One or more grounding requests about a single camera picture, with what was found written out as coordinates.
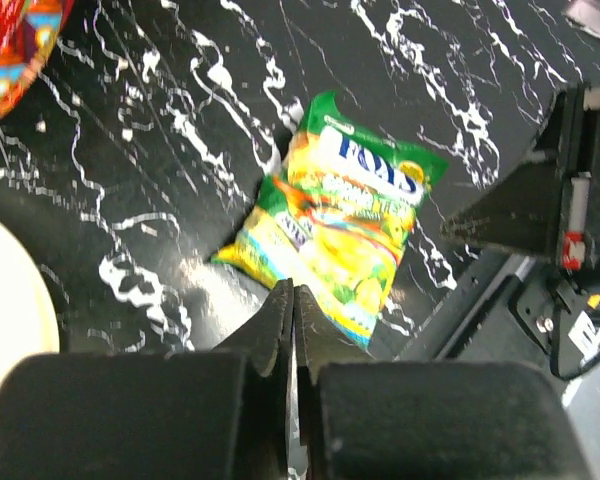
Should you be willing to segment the yellow green Fox's bag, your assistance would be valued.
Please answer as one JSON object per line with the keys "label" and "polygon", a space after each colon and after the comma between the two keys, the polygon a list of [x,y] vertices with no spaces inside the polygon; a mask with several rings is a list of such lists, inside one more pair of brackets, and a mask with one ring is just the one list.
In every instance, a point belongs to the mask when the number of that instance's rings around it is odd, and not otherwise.
{"label": "yellow green Fox's bag", "polygon": [[307,286],[326,317],[366,348],[421,205],[448,168],[418,145],[346,118],[336,94],[311,101],[281,169],[266,175],[232,243],[212,260],[267,288]]}

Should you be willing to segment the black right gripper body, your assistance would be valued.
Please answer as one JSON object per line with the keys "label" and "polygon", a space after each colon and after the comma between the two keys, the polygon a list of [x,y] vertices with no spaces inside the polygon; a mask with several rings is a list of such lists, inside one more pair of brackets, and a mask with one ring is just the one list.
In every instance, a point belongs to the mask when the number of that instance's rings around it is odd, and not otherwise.
{"label": "black right gripper body", "polygon": [[559,264],[594,293],[600,291],[600,87],[567,91],[563,119],[559,160],[566,207]]}

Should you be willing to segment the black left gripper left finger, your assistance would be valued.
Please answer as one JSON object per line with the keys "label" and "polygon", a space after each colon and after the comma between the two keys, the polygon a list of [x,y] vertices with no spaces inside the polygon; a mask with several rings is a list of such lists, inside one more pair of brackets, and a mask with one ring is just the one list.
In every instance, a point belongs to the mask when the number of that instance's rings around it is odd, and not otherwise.
{"label": "black left gripper left finger", "polygon": [[0,479],[282,479],[294,287],[211,350],[37,355],[0,386]]}

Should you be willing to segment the red candy bag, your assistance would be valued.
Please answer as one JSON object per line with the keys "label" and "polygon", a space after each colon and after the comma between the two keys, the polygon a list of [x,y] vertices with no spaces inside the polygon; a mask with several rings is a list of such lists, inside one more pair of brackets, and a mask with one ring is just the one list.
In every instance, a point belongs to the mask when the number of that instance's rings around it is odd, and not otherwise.
{"label": "red candy bag", "polygon": [[73,0],[0,0],[0,117],[36,80],[69,17]]}

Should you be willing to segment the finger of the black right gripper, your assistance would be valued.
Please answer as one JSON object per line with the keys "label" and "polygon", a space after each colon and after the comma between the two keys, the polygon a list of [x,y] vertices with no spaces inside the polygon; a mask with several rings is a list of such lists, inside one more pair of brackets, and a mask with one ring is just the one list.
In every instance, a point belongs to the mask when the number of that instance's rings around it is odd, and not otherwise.
{"label": "finger of the black right gripper", "polygon": [[543,260],[554,257],[564,175],[560,141],[573,93],[554,95],[544,124],[513,170],[445,219],[444,239]]}

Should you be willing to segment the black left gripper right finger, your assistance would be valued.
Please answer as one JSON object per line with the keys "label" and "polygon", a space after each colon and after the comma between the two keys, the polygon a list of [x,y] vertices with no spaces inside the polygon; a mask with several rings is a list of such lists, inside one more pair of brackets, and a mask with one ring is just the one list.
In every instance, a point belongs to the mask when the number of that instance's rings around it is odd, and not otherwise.
{"label": "black left gripper right finger", "polygon": [[366,362],[297,287],[298,403],[311,479],[589,479],[548,379],[512,362]]}

